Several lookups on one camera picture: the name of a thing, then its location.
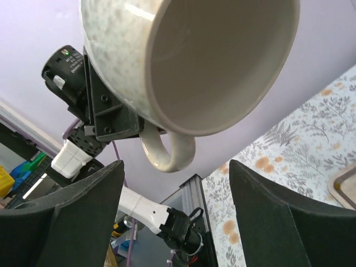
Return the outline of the yellow plastic crate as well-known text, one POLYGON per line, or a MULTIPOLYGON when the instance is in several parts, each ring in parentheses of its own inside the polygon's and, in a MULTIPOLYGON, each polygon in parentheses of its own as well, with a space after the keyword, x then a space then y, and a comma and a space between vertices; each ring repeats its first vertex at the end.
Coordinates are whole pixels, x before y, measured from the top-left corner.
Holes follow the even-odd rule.
POLYGON ((11 190, 15 183, 15 180, 10 174, 0 166, 0 197, 4 198, 11 190))

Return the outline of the floral table mat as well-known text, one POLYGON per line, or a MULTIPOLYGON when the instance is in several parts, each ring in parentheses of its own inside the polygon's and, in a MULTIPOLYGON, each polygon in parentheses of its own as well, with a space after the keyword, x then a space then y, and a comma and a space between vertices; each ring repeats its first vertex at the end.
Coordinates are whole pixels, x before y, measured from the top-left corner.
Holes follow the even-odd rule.
MULTIPOLYGON (((235 159, 289 189, 337 205, 328 180, 355 161, 355 68, 303 103, 235 159)), ((223 164, 202 182, 219 266, 244 266, 236 212, 223 164)))

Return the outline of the silver metal tray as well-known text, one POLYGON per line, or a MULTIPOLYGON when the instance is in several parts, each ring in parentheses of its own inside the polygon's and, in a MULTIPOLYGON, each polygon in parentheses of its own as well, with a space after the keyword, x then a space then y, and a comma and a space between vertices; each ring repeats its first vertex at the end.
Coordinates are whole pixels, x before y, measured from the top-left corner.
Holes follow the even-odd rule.
POLYGON ((328 181, 328 190, 341 206, 355 210, 355 164, 332 176, 328 181))

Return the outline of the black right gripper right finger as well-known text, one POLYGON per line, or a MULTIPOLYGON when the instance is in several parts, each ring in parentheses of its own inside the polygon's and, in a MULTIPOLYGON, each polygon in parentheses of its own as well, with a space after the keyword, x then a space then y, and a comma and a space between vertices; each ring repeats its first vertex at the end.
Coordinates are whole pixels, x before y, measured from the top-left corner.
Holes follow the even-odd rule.
POLYGON ((355 266, 355 211, 303 196, 229 162, 246 266, 355 266))

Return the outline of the white speckled mug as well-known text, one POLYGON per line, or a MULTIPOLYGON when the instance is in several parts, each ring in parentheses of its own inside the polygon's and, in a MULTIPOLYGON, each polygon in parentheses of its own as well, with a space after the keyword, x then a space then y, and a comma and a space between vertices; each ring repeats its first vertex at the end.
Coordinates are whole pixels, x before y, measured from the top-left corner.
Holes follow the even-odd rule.
POLYGON ((177 172, 195 139, 245 118, 295 40, 299 1, 80 1, 83 42, 108 90, 144 119, 150 163, 177 172))

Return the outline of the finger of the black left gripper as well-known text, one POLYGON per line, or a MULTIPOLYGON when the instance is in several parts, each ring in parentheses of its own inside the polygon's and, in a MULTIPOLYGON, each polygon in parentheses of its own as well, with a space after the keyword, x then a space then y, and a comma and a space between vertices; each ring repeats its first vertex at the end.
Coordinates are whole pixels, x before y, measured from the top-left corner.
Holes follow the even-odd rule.
POLYGON ((115 141, 139 137, 145 120, 124 105, 102 82, 88 53, 83 49, 89 125, 86 135, 99 141, 115 141))

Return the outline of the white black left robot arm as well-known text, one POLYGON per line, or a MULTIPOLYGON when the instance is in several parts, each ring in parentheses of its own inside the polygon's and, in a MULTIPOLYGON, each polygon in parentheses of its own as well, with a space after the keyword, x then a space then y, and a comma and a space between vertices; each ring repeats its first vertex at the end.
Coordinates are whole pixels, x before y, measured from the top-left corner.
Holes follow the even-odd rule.
MULTIPOLYGON (((45 63, 41 76, 82 122, 68 129, 63 148, 51 163, 62 176, 73 178, 110 142, 147 135, 147 122, 108 90, 85 53, 70 45, 59 48, 45 63)), ((118 208, 162 238, 183 263, 200 259, 204 238, 194 225, 203 215, 202 208, 187 215, 127 187, 122 189, 118 208)))

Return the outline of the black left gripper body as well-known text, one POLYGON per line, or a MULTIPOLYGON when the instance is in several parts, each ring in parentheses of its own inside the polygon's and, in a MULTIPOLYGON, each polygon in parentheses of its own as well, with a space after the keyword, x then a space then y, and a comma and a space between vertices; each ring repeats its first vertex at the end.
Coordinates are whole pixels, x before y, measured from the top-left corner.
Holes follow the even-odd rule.
POLYGON ((85 67, 79 51, 70 45, 58 49, 45 63, 41 77, 71 114, 89 123, 85 67))

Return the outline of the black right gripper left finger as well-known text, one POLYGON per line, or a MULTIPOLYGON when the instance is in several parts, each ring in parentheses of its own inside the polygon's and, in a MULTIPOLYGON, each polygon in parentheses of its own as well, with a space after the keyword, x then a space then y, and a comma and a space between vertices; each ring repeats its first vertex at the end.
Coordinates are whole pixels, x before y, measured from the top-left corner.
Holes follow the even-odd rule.
POLYGON ((103 266, 123 161, 49 195, 1 210, 1 266, 103 266))

